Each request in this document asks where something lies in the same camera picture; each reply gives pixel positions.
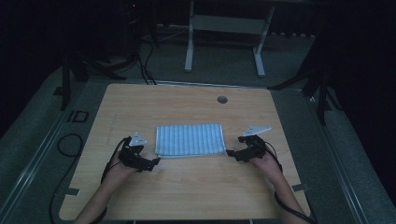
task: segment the white metal frame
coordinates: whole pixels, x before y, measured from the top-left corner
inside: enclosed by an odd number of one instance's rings
[[[190,5],[189,45],[187,46],[186,63],[184,70],[192,70],[192,55],[194,53],[193,32],[194,30],[207,30],[229,33],[241,33],[260,35],[259,45],[253,48],[253,56],[256,62],[257,74],[264,77],[264,66],[262,64],[262,46],[274,15],[275,7],[271,7],[266,20],[242,19],[230,17],[217,17],[194,14],[194,1]]]

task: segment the black clamp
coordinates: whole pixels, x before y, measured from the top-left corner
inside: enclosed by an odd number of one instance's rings
[[[160,162],[161,158],[156,158],[153,159],[152,161],[142,158],[139,155],[139,153],[142,151],[144,146],[131,147],[129,145],[131,139],[132,139],[131,136],[125,138],[125,141],[122,145],[122,149],[119,155],[120,161],[126,166],[138,169],[139,172],[152,171],[154,166]]]
[[[235,157],[237,161],[248,162],[253,158],[262,158],[265,152],[268,151],[267,145],[265,145],[264,140],[262,140],[257,134],[250,136],[240,136],[238,137],[240,143],[246,143],[247,148],[233,151],[226,150],[229,157]]]

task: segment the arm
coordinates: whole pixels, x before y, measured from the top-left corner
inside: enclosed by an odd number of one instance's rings
[[[267,176],[271,184],[274,185],[276,194],[280,201],[282,201],[287,207],[305,215],[303,209],[294,197],[288,181],[286,180],[285,176],[283,176],[274,158],[267,153],[262,159],[254,158],[251,159],[251,161]],[[285,224],[307,223],[306,221],[293,215],[292,213],[285,211],[284,209],[281,209],[280,213],[282,221]]]
[[[103,183],[92,195],[88,203],[76,218],[76,224],[87,224],[95,221],[102,212],[105,211],[113,193],[128,179],[130,175],[136,172],[135,168],[127,167],[122,164],[118,157],[119,152],[117,152],[111,162],[112,168],[108,170]]]

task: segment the folded cloth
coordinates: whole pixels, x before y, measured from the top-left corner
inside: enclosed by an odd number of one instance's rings
[[[225,152],[221,124],[184,124],[157,127],[156,154],[162,158],[213,155]]]

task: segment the light wood surface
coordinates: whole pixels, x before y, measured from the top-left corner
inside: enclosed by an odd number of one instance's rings
[[[227,104],[218,102],[228,98]],[[154,154],[158,125],[220,123],[225,146],[238,142],[248,126],[273,130],[259,134],[276,149],[291,186],[300,184],[289,146],[268,90],[248,88],[111,84],[92,125],[70,188],[60,211],[74,219],[100,185],[100,178],[118,142],[139,132],[148,143],[141,156]],[[297,200],[310,214],[303,191]],[[278,217],[274,193],[266,178],[250,162],[236,162],[226,154],[161,159],[152,172],[133,175],[113,196],[106,219],[250,219]]]

